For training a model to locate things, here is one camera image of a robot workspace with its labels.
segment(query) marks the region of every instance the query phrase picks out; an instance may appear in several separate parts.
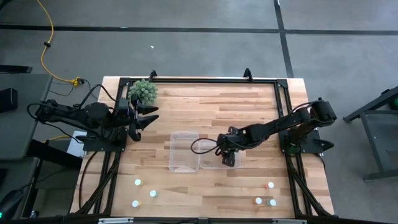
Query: green succulent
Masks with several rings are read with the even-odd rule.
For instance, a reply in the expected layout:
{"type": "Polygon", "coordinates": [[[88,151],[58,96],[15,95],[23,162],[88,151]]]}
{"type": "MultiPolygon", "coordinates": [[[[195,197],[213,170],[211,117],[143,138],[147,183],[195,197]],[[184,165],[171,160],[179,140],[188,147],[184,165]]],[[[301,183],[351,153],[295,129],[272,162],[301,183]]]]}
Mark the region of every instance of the green succulent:
{"type": "Polygon", "coordinates": [[[157,87],[155,84],[146,81],[136,81],[129,89],[129,98],[133,94],[137,94],[143,105],[153,105],[157,98],[157,87]]]}

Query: small cylinder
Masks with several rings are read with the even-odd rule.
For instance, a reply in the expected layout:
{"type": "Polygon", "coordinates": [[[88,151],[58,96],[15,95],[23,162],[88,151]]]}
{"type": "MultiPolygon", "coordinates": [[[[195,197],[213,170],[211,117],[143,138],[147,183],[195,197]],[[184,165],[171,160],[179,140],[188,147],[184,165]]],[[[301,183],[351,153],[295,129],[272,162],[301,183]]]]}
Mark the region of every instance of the small cylinder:
{"type": "Polygon", "coordinates": [[[132,203],[131,203],[131,206],[132,206],[133,208],[138,208],[138,207],[141,206],[141,202],[139,202],[139,201],[137,201],[137,200],[133,200],[132,203]]]}
{"type": "Polygon", "coordinates": [[[141,185],[144,184],[144,183],[142,182],[142,180],[136,179],[136,181],[134,181],[134,184],[135,184],[136,186],[141,186],[141,185]]]}
{"type": "Polygon", "coordinates": [[[157,191],[156,190],[151,190],[150,192],[149,192],[149,196],[151,196],[151,197],[157,197],[157,191]]]}
{"type": "Polygon", "coordinates": [[[273,182],[268,182],[265,186],[267,189],[273,189],[274,188],[274,183],[273,182]]]}
{"type": "Polygon", "coordinates": [[[274,199],[271,199],[271,200],[269,200],[268,202],[267,202],[267,205],[269,205],[269,206],[276,206],[276,201],[274,200],[274,199]]]}
{"type": "Polygon", "coordinates": [[[260,204],[262,204],[262,199],[261,198],[256,198],[256,199],[254,199],[254,203],[256,205],[260,205],[260,204]]]}

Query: small bottle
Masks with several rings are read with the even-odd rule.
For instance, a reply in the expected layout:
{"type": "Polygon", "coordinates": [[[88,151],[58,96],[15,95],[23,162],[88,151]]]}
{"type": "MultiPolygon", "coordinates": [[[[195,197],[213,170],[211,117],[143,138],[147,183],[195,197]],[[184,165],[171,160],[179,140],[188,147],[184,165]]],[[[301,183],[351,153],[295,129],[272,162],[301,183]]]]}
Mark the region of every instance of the small bottle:
{"type": "Polygon", "coordinates": [[[138,208],[138,207],[141,206],[141,202],[139,202],[139,201],[137,201],[137,200],[133,200],[132,203],[131,203],[131,206],[132,206],[133,208],[138,208]]]}
{"type": "Polygon", "coordinates": [[[271,199],[267,202],[267,205],[274,207],[276,206],[276,201],[274,199],[271,199]]]}
{"type": "Polygon", "coordinates": [[[156,191],[156,190],[151,190],[151,191],[149,192],[149,196],[151,196],[151,197],[157,197],[157,191],[156,191]]]}
{"type": "Polygon", "coordinates": [[[273,182],[268,182],[268,184],[265,185],[266,189],[273,189],[274,188],[274,183],[273,182]]]}
{"type": "Polygon", "coordinates": [[[256,198],[256,199],[254,199],[254,203],[255,203],[256,205],[261,205],[262,199],[261,199],[261,198],[256,198]]]}
{"type": "Polygon", "coordinates": [[[136,181],[134,181],[134,184],[135,184],[136,186],[141,186],[141,185],[144,184],[144,183],[142,182],[142,180],[136,179],[136,181]]]}

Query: wooden tabletop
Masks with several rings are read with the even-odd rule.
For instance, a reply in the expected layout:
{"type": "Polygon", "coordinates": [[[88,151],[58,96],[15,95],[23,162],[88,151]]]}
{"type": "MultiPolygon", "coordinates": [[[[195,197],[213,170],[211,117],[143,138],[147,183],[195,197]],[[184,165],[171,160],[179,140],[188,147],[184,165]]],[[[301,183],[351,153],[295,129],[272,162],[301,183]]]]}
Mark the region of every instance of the wooden tabletop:
{"type": "MultiPolygon", "coordinates": [[[[103,85],[116,96],[120,77],[104,77],[103,85]]],[[[288,79],[292,106],[308,101],[304,80],[288,79]]],[[[113,208],[114,217],[218,217],[293,218],[292,199],[284,155],[277,134],[255,149],[240,153],[237,169],[202,169],[179,174],[169,171],[170,134],[194,131],[200,137],[216,139],[229,126],[243,127],[278,118],[274,88],[270,84],[156,83],[159,97],[154,114],[160,117],[142,132],[142,141],[127,140],[122,153],[113,208]],[[136,187],[141,179],[144,185],[136,187]],[[264,186],[273,182],[273,189],[264,186]],[[156,190],[159,196],[151,198],[156,190]],[[254,205],[256,197],[262,205],[254,205]],[[269,199],[277,205],[266,205],[269,199]],[[132,208],[133,200],[141,202],[132,208]]],[[[99,100],[113,106],[101,90],[99,100]]],[[[83,183],[83,203],[98,185],[104,153],[99,152],[88,166],[83,183]]],[[[321,160],[303,154],[308,188],[324,208],[333,213],[328,184],[321,160]]],[[[88,156],[85,157],[81,172],[88,156]]],[[[298,190],[300,207],[303,198],[298,190]]],[[[71,212],[78,210],[78,187],[71,212]]]]}

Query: clear plastic container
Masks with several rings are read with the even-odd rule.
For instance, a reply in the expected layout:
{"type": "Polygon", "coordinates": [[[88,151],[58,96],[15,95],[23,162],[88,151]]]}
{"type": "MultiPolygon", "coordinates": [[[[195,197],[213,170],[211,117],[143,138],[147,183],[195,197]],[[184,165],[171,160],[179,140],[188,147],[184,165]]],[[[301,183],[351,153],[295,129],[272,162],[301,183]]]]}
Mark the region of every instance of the clear plastic container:
{"type": "MultiPolygon", "coordinates": [[[[216,146],[216,142],[209,141],[209,140],[201,140],[199,142],[199,151],[205,152],[210,150],[216,146]]],[[[236,169],[241,166],[241,156],[239,152],[235,152],[235,166],[229,167],[222,163],[223,157],[216,156],[215,150],[200,155],[200,167],[204,169],[236,169]]]]}
{"type": "MultiPolygon", "coordinates": [[[[191,173],[199,169],[199,156],[190,149],[194,140],[199,138],[196,132],[173,132],[170,137],[169,169],[172,172],[191,173]]],[[[193,150],[199,151],[199,142],[193,150]]]]}

